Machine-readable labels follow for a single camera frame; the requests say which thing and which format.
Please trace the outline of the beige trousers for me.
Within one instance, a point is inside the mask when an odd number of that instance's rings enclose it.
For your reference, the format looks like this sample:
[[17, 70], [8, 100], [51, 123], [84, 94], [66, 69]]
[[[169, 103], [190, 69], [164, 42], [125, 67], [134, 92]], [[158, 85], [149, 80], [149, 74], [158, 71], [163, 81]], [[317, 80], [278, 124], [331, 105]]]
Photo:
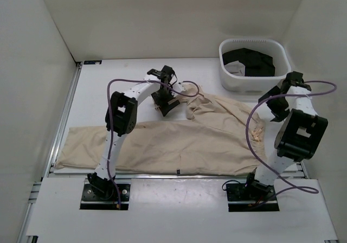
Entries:
[[115, 171], [140, 174], [244, 175], [266, 159], [265, 123], [246, 104], [187, 84], [186, 118], [138, 123]]

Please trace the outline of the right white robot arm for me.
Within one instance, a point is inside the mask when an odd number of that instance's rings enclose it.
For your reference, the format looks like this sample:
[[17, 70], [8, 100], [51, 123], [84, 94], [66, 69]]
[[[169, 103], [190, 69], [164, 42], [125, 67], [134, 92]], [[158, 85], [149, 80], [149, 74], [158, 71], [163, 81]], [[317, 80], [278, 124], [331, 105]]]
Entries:
[[259, 100], [274, 115], [273, 122], [282, 123], [274, 141], [274, 151], [266, 161], [247, 176], [243, 192], [249, 199], [266, 199], [274, 182], [292, 164], [311, 159], [328, 126], [312, 105], [314, 96], [303, 74], [290, 72]]

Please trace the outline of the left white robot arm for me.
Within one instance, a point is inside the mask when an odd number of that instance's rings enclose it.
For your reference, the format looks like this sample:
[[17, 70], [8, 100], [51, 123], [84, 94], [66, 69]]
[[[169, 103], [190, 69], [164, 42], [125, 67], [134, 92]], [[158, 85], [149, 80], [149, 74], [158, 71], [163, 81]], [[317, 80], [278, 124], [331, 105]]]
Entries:
[[152, 97], [165, 116], [179, 105], [178, 101], [174, 101], [172, 91], [176, 84], [170, 83], [175, 76], [175, 71], [169, 66], [164, 66], [161, 71], [151, 69], [141, 82], [127, 91], [107, 95], [105, 149], [95, 171], [87, 175], [93, 193], [102, 200], [119, 199], [120, 191], [114, 182], [114, 166], [126, 136], [135, 128], [138, 106], [147, 97]]

